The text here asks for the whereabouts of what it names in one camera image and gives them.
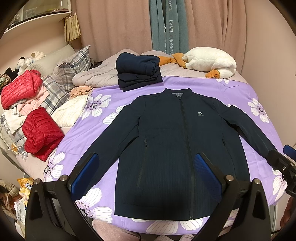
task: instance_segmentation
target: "metal screw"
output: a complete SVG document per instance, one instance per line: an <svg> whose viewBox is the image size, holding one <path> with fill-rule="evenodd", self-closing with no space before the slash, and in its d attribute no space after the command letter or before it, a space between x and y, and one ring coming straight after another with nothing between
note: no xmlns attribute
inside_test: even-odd
<svg viewBox="0 0 296 241"><path fill-rule="evenodd" d="M231 176L231 175L227 175L226 179L230 182L234 180L233 176Z"/></svg>
<svg viewBox="0 0 296 241"><path fill-rule="evenodd" d="M39 178L37 178L36 180L34 180L34 184L35 185L38 185L40 183L40 179Z"/></svg>
<svg viewBox="0 0 296 241"><path fill-rule="evenodd" d="M254 179L254 182L255 182L256 184L260 184L260 183L261 183L261 181L260 181L258 178L255 178L255 179Z"/></svg>
<svg viewBox="0 0 296 241"><path fill-rule="evenodd" d="M68 176L67 176L67 175L62 175L59 179L60 179L62 182L64 182L65 180L68 179Z"/></svg>

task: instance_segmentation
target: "folded red jacket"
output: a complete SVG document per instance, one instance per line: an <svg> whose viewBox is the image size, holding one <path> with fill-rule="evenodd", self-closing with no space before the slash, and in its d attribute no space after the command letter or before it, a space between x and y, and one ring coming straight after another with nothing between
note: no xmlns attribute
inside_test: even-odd
<svg viewBox="0 0 296 241"><path fill-rule="evenodd" d="M25 151L44 162L65 136L44 107L28 114L22 131L27 138Z"/></svg>
<svg viewBox="0 0 296 241"><path fill-rule="evenodd" d="M1 103L5 110L20 99L31 98L39 91L42 84L40 73L37 70L26 70L9 85L6 85L1 92Z"/></svg>

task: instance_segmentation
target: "jacket collar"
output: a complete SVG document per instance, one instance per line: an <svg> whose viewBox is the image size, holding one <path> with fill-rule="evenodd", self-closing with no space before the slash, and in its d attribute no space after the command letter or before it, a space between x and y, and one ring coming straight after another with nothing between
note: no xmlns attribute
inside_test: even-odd
<svg viewBox="0 0 296 241"><path fill-rule="evenodd" d="M165 90L163 91L163 93L166 94L166 95L175 97L175 98L177 98L177 94L174 94L174 93L183 93L181 95L181 98L182 99L183 98L188 98L188 97L190 97L193 94L193 92L192 92L192 90L190 88L183 89L183 90L170 90L170 89L165 88Z"/></svg>

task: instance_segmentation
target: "blue grip pad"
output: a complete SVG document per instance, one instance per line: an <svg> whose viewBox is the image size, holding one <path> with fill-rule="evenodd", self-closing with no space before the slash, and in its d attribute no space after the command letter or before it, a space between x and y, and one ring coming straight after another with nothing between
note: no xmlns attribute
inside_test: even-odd
<svg viewBox="0 0 296 241"><path fill-rule="evenodd" d="M91 179L99 168L100 160L97 154L89 159L88 163L84 166L82 171L78 174L77 178L73 181L71 186L71 197L73 201L82 198L86 189L89 186Z"/></svg>
<svg viewBox="0 0 296 241"><path fill-rule="evenodd" d="M291 159L293 159L294 161L296 161L296 150L292 147L290 147L289 145L285 145L283 148L283 152L289 156Z"/></svg>
<svg viewBox="0 0 296 241"><path fill-rule="evenodd" d="M211 197L220 202L222 199L222 184L200 154L195 155L194 167L207 187Z"/></svg>

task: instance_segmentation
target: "purple bed sheet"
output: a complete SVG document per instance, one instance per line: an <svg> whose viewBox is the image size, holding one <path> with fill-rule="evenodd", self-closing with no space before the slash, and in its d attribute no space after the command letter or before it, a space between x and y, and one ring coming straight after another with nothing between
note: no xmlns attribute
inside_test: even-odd
<svg viewBox="0 0 296 241"><path fill-rule="evenodd" d="M93 141L114 120L123 106L141 95L162 92L165 88L191 88L195 93L215 97L225 105L235 105L260 127L274 146L282 153L283 146L278 134L252 87L246 83L206 78L186 78L167 76L163 83L145 86L136 90L122 92L118 86L95 89L88 97L88 103L81 117L66 134L56 152L50 157L44 170L44 181L57 180L63 174L70 174L80 157ZM268 204L275 203L287 186L279 171L274 171L244 139L244 147L251 180L259 178L263 184ZM149 234L196 234L208 217L189 221L151 221L114 215L115 182L118 160L107 171L98 184L86 196L76 201L81 212L91 218L100 219L130 231ZM237 214L233 210L225 226L230 226Z"/></svg>

